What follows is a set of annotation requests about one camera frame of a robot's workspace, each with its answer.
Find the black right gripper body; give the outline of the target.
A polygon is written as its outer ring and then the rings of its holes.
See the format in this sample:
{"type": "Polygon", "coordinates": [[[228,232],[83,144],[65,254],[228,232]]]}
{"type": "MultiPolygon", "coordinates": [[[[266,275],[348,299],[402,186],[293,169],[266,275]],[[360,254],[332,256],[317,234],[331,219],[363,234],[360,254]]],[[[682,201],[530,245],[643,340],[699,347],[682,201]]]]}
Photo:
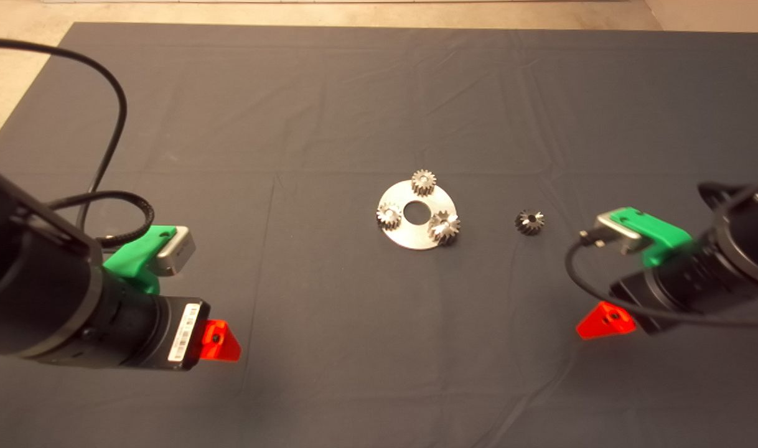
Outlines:
{"type": "MultiPolygon", "coordinates": [[[[652,270],[646,269],[627,275],[609,286],[609,293],[620,301],[664,312],[693,313],[694,309],[667,295],[652,270]]],[[[650,337],[664,334],[680,325],[678,321],[647,317],[630,312],[636,324],[650,337]]]]}

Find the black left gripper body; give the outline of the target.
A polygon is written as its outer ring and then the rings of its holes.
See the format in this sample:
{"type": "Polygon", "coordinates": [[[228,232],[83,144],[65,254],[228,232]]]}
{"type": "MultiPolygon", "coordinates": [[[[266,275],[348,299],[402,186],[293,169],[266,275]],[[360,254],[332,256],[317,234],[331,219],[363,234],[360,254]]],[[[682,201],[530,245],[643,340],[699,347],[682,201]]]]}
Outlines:
{"type": "Polygon", "coordinates": [[[142,369],[189,371],[202,352],[202,335],[210,304],[198,297],[155,297],[158,318],[154,334],[139,355],[142,369]]]}

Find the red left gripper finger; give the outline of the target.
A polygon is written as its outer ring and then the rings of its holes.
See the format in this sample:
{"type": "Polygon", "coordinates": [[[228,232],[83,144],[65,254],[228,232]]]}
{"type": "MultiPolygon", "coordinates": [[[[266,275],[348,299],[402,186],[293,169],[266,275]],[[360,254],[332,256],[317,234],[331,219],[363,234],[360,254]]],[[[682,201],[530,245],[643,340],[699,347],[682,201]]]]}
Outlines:
{"type": "Polygon", "coordinates": [[[202,319],[196,323],[196,359],[236,363],[243,350],[227,320],[202,319]]]}

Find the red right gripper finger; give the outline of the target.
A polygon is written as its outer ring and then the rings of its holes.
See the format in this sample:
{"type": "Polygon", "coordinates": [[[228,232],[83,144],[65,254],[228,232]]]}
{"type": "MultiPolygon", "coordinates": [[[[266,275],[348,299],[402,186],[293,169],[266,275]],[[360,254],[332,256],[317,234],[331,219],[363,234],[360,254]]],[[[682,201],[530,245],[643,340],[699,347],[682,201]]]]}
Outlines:
{"type": "Polygon", "coordinates": [[[601,301],[578,323],[576,333],[582,340],[631,334],[636,322],[624,309],[601,301]]]}

